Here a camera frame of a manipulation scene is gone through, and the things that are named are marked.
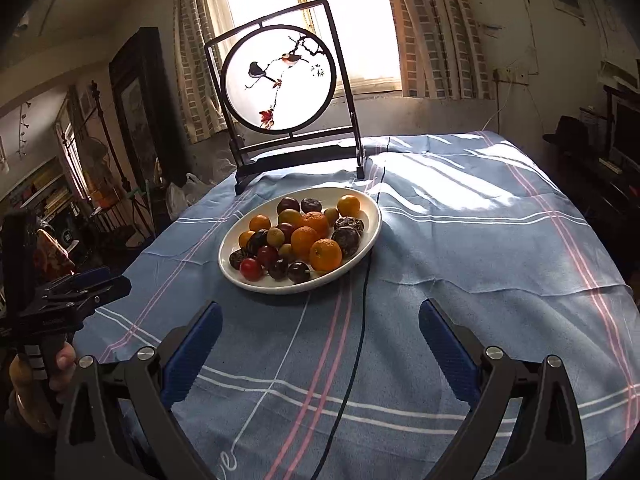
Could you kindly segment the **person left hand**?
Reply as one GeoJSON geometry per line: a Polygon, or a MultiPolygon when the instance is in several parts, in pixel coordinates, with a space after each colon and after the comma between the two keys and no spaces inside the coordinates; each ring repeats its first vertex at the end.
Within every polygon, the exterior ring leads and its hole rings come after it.
{"type": "Polygon", "coordinates": [[[64,342],[63,348],[55,358],[55,369],[50,375],[49,387],[52,391],[63,394],[72,380],[76,368],[76,352],[68,342],[64,342]]]}

